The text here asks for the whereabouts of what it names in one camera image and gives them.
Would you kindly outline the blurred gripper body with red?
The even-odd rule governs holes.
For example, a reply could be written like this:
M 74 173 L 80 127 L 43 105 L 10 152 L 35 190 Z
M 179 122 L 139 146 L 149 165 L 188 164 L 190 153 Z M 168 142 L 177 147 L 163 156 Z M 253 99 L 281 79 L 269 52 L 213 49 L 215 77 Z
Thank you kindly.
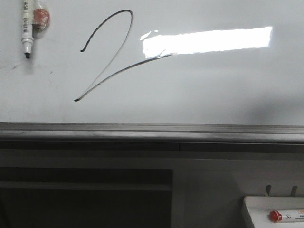
M 49 27 L 50 24 L 50 12 L 48 6 L 39 1 L 34 1 L 33 6 L 33 28 L 36 31 L 44 31 Z

